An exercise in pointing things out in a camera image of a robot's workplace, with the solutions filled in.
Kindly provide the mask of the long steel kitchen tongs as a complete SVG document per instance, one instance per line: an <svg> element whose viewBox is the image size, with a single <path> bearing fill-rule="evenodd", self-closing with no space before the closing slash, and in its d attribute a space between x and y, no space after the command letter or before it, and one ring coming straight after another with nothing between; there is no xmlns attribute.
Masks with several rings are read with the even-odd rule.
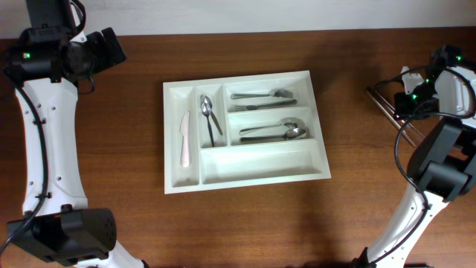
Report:
<svg viewBox="0 0 476 268"><path fill-rule="evenodd" d="M374 104L381 110L386 116L389 122L395 126L397 130L400 130L405 123L402 119L395 119L395 109L383 96L381 96L375 89L370 87L366 88L367 96L374 102ZM402 132L402 137L412 146L417 147L424 140L425 135L421 133L414 125L409 124Z"/></svg>

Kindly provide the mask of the white plastic knife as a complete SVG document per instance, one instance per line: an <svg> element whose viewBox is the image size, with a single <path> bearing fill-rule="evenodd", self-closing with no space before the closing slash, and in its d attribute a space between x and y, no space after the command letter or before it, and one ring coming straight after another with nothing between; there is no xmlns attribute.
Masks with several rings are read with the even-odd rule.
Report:
<svg viewBox="0 0 476 268"><path fill-rule="evenodd" d="M186 111L181 120L181 126L180 126L180 133L182 135L181 166L184 168L188 168L190 166L189 132L190 132L190 111Z"/></svg>

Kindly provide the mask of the small steel teaspoon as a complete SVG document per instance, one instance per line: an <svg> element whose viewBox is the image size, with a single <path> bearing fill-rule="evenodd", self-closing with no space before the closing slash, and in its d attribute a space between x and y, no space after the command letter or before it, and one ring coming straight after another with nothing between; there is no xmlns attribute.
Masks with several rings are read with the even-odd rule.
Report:
<svg viewBox="0 0 476 268"><path fill-rule="evenodd" d="M200 99L201 99L201 102L202 103L206 103L211 109L213 108L213 104L211 102L211 99L207 96L207 95L200 95ZM210 111L210 115L212 117L212 120L217 128L217 130L219 131L219 134L220 135L223 135L223 131L222 131L222 128L219 124L219 121L218 121L218 118L216 117L216 115L213 113L213 111Z"/></svg>
<svg viewBox="0 0 476 268"><path fill-rule="evenodd" d="M212 130L212 126L211 126L211 123L210 123L210 115L211 115L211 112L212 112L211 107L207 103L202 103L201 104L201 111L202 111L203 116L205 116L206 119L207 119L207 128L208 128L208 133L209 133L211 146L215 147L214 137L213 137L213 130Z"/></svg>

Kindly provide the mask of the large steel spoon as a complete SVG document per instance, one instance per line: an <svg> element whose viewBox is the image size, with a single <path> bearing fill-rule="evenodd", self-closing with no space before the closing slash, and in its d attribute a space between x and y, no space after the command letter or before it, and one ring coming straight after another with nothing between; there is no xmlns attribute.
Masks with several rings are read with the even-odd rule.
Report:
<svg viewBox="0 0 476 268"><path fill-rule="evenodd" d="M303 127L304 125L305 125L304 121L299 118L282 118L275 124L242 129L239 131L239 134L246 135L258 130L274 128L274 127Z"/></svg>
<svg viewBox="0 0 476 268"><path fill-rule="evenodd" d="M241 143L255 142L255 141L271 141L271 140L295 140L305 138L307 135L307 130L305 128L295 127L288 129L282 135L267 135L267 136L256 136L256 137L244 137L239 141Z"/></svg>

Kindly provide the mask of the steel fork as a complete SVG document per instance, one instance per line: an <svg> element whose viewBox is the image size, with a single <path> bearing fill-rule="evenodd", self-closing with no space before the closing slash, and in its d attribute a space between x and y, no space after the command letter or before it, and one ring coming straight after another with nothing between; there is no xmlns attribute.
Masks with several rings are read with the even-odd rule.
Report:
<svg viewBox="0 0 476 268"><path fill-rule="evenodd" d="M290 106L297 104L298 101L296 99L288 99L288 100L280 100L271 103L261 103L261 104L250 104L250 105L233 105L230 108L231 112L244 112L244 111L253 111L258 109L268 109L268 108L275 108L281 106Z"/></svg>
<svg viewBox="0 0 476 268"><path fill-rule="evenodd" d="M257 93L233 93L231 94L231 100L244 99L244 98L293 98L294 93L287 89L272 89L267 93L257 94Z"/></svg>

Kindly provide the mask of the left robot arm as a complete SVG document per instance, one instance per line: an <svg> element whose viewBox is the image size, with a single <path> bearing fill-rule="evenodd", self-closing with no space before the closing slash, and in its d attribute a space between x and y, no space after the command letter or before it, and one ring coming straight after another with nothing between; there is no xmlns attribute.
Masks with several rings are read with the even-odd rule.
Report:
<svg viewBox="0 0 476 268"><path fill-rule="evenodd" d="M30 27L7 52L25 130L23 217L7 224L7 244L64 267L144 267L117 239L113 213L90 208L75 138L78 83L125 61L111 28L85 34L79 1L28 1Z"/></svg>

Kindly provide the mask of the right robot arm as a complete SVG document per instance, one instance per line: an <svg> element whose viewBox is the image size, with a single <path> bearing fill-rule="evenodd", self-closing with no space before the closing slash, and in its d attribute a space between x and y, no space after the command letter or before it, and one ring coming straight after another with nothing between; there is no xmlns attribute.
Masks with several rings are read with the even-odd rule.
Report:
<svg viewBox="0 0 476 268"><path fill-rule="evenodd" d="M393 103L379 94L390 81L404 88ZM443 45L427 65L405 66L390 81L367 88L367 94L399 129L393 157L407 187L380 238L353 259L352 267L405 267L435 216L475 188L475 62L459 48ZM402 166L399 144L406 128L433 116L439 121Z"/></svg>

